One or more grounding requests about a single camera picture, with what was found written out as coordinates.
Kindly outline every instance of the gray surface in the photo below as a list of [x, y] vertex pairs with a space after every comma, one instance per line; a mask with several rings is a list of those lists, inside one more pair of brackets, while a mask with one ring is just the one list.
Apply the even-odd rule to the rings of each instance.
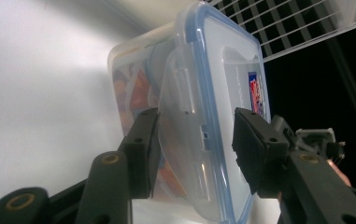
[[59, 192], [119, 145], [107, 55], [137, 35], [100, 1], [0, 0], [0, 198]]

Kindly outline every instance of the blue container lid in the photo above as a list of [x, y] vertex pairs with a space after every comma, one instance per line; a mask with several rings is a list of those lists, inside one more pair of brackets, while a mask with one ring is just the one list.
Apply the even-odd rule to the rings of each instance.
[[204, 2], [175, 31], [159, 99], [165, 158], [202, 217], [244, 223], [251, 195], [231, 144], [236, 107], [270, 120], [259, 42]]

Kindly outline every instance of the colorful label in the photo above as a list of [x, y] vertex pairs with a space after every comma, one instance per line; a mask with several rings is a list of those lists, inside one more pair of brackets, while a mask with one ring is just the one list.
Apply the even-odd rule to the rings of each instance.
[[249, 92], [252, 110], [261, 116], [263, 115], [262, 89], [257, 80], [256, 72], [249, 72]]

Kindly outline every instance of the wire rack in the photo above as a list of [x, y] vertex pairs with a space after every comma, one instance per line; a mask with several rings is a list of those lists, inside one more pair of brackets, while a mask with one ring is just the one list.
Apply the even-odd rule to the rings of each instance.
[[356, 28], [356, 0], [213, 0], [270, 61]]

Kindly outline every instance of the clear plastic container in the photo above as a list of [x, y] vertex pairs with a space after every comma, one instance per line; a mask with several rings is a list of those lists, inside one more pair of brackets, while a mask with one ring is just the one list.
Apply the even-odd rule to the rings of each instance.
[[140, 111], [159, 107], [164, 157], [154, 198], [189, 203], [212, 222], [245, 223], [251, 195], [231, 144], [236, 107], [270, 120], [259, 42], [201, 2], [118, 45], [108, 67], [124, 133]]

